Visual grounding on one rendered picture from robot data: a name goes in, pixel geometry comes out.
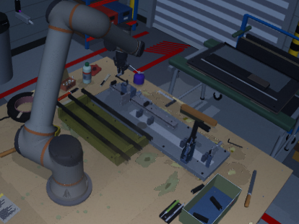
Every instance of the purple object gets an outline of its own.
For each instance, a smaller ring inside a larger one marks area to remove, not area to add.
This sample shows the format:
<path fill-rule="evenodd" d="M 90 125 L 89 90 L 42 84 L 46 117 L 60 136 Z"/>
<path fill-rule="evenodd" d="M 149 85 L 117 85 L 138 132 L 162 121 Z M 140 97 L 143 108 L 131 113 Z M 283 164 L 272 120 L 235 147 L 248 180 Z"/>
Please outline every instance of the purple object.
<path fill-rule="evenodd" d="M 133 83 L 136 85 L 144 84 L 144 74 L 143 73 L 136 73 L 134 75 Z"/>

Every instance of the roller shutter door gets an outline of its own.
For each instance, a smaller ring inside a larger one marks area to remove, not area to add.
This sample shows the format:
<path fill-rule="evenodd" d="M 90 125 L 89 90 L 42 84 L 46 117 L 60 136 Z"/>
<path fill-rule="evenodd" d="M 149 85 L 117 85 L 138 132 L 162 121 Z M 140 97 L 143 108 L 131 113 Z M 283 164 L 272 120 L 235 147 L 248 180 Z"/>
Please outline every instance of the roller shutter door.
<path fill-rule="evenodd" d="M 198 49 L 210 38 L 235 46 L 232 34 L 244 14 L 289 30 L 296 5 L 296 0 L 157 0 L 153 27 Z M 252 19 L 247 25 L 252 35 L 283 47 L 284 34 Z"/>

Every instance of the gray floor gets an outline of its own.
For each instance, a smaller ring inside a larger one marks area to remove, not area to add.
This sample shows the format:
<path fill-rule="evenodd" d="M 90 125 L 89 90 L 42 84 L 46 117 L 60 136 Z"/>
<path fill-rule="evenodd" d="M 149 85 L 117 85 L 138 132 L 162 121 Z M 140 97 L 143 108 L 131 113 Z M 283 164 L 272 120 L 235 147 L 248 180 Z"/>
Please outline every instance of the gray floor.
<path fill-rule="evenodd" d="M 182 43 L 181 41 L 166 35 L 163 32 L 155 28 L 148 29 L 145 24 L 139 22 L 139 26 L 136 31 L 132 31 L 131 35 L 139 34 L 143 31 L 148 31 L 149 34 L 139 38 L 146 43 L 146 48 L 154 46 L 162 41 L 170 41 L 174 43 Z M 103 42 L 101 40 L 93 40 L 90 42 L 90 49 L 86 50 L 84 47 L 84 39 L 78 35 L 73 36 L 71 42 L 71 48 L 69 49 L 69 55 L 66 60 L 67 63 L 81 58 L 89 53 L 97 51 L 103 48 Z M 188 56 L 197 49 L 189 47 L 184 52 L 180 53 L 182 56 Z M 41 56 L 43 55 L 43 46 L 34 48 L 20 55 L 14 56 L 12 59 L 14 67 L 14 77 L 5 86 L 1 86 L 0 93 L 5 92 L 15 86 L 22 84 L 23 82 L 29 81 L 38 76 L 39 66 L 41 62 Z M 94 56 L 87 61 L 92 63 L 101 59 L 102 57 L 115 56 L 114 52 L 106 51 L 100 55 Z M 142 67 L 158 58 L 161 54 L 144 52 L 143 56 L 136 58 L 134 56 L 128 57 L 128 62 L 135 69 Z M 69 72 L 73 72 L 79 68 L 82 68 L 85 62 L 76 64 L 68 68 Z M 168 72 L 168 60 L 159 63 L 158 65 L 146 70 L 144 72 L 145 78 L 153 84 L 161 87 L 168 91 L 170 86 L 170 80 L 172 74 Z M 175 83 L 173 95 L 178 97 L 190 90 L 192 87 L 198 85 L 200 82 L 194 78 L 181 72 L 178 75 L 178 79 Z M 11 97 L 20 92 L 27 92 L 35 89 L 35 84 L 26 87 L 23 90 L 15 92 L 4 99 L 0 100 L 0 105 L 4 104 Z M 185 103 L 192 105 L 197 110 L 212 116 L 218 121 L 219 124 L 223 125 L 230 131 L 236 133 L 238 136 L 244 138 L 246 141 L 257 146 L 265 153 L 269 154 L 274 146 L 277 139 L 277 133 L 279 128 L 271 122 L 257 116 L 255 113 L 244 108 L 240 104 L 233 100 L 223 96 L 222 100 L 216 101 L 212 94 L 213 90 L 207 88 L 206 96 L 204 100 L 200 100 L 201 88 L 195 89 L 193 92 L 182 98 Z M 294 170 L 293 175 L 289 178 L 283 189 L 277 195 L 276 199 L 270 205 L 266 213 L 272 216 L 274 219 L 281 223 L 299 223 L 299 163 L 292 159 L 294 150 L 290 153 L 286 153 L 285 161 L 283 162 L 286 166 Z"/>

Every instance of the green tray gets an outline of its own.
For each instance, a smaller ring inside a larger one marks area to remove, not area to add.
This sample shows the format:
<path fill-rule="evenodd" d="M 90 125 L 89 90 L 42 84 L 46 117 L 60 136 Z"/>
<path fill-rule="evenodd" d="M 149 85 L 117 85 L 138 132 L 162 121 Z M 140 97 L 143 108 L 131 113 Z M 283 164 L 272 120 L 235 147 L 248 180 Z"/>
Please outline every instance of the green tray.
<path fill-rule="evenodd" d="M 93 110 L 96 114 L 101 116 L 110 124 L 114 125 L 118 130 L 124 133 L 127 137 L 135 141 L 141 147 L 145 147 L 149 140 L 142 136 L 140 137 L 138 134 L 130 130 L 127 126 L 122 124 L 120 121 L 112 117 L 109 113 L 106 113 L 103 109 L 95 105 L 89 97 L 83 95 L 77 98 L 81 103 L 85 104 L 89 109 Z M 112 142 L 115 146 L 117 146 L 122 152 L 126 153 L 129 157 L 138 152 L 138 149 L 133 145 L 130 145 L 126 140 L 120 138 L 117 134 L 112 132 L 107 126 L 102 124 L 88 112 L 86 112 L 83 108 L 79 107 L 74 101 L 67 103 L 65 105 L 72 113 L 78 116 L 81 120 L 83 120 L 86 124 L 91 126 L 95 131 L 105 137 L 109 142 Z M 94 136 L 91 132 L 86 130 L 81 124 L 75 121 L 71 116 L 69 116 L 66 112 L 64 112 L 61 108 L 58 109 L 58 117 L 71 129 L 73 129 L 79 136 L 89 142 L 96 150 L 101 152 L 104 156 L 107 157 L 111 162 L 116 165 L 122 164 L 125 159 L 121 157 L 120 154 L 114 152 L 109 146 L 100 141 L 96 136 Z"/>

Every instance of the tabletop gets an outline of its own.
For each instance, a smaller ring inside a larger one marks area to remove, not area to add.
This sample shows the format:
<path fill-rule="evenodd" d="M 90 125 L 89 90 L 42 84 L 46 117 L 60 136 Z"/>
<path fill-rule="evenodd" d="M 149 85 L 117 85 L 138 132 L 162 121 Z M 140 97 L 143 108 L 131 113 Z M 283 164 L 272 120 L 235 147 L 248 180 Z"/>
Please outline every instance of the tabletop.
<path fill-rule="evenodd" d="M 88 92 L 97 95 L 108 89 L 111 81 L 122 82 L 115 78 L 117 72 L 113 60 L 105 57 L 91 63 L 93 64 L 97 64 L 102 70 L 92 77 L 92 82 L 88 85 L 82 83 L 81 69 L 69 74 L 77 81 L 75 87 L 79 89 L 84 87 Z M 110 78 L 100 87 L 100 83 L 107 74 L 111 74 Z M 177 100 L 176 103 L 166 108 L 165 104 L 169 103 L 169 100 L 157 92 L 161 90 L 159 87 L 147 80 L 143 85 L 135 85 L 133 77 L 134 73 L 129 70 L 121 76 L 163 110 L 190 127 L 193 126 L 194 121 L 179 112 L 183 102 Z M 76 98 L 80 95 L 82 95 L 81 91 L 73 94 Z M 0 118 L 5 116 L 7 116 L 6 104 L 0 106 Z M 62 126 L 57 110 L 53 124 Z M 0 121 L 0 152 L 13 148 L 14 136 L 21 125 L 12 119 Z M 195 196 L 191 190 L 200 184 L 207 184 L 217 173 L 242 188 L 238 201 L 220 221 L 220 224 L 231 224 L 235 220 L 238 220 L 240 224 L 257 223 L 289 179 L 292 170 L 220 124 L 215 128 L 212 127 L 209 133 L 201 129 L 198 132 L 213 142 L 223 141 L 223 147 L 231 152 L 230 157 L 205 182 L 179 166 L 151 144 L 131 156 L 129 162 L 116 166 L 83 138 L 76 136 L 76 133 L 61 127 L 61 134 L 72 134 L 82 144 L 84 171 L 92 180 L 90 197 L 85 202 L 72 207 L 56 204 L 46 193 L 46 182 L 51 176 L 51 171 L 14 152 L 0 158 L 0 193 L 21 209 L 8 224 L 99 223 L 99 220 L 101 223 L 111 224 L 164 223 L 159 218 L 159 214 L 173 200 L 179 199 L 181 203 L 188 203 Z M 228 139 L 243 148 L 229 144 Z M 144 153 L 155 155 L 155 162 L 147 168 L 136 163 L 136 159 Z M 251 202 L 249 207 L 244 207 L 251 174 L 254 170 L 257 170 L 257 175 Z M 166 194 L 159 196 L 158 187 L 165 184 L 173 175 L 178 180 L 176 186 Z M 176 218 L 172 223 L 181 222 Z"/>

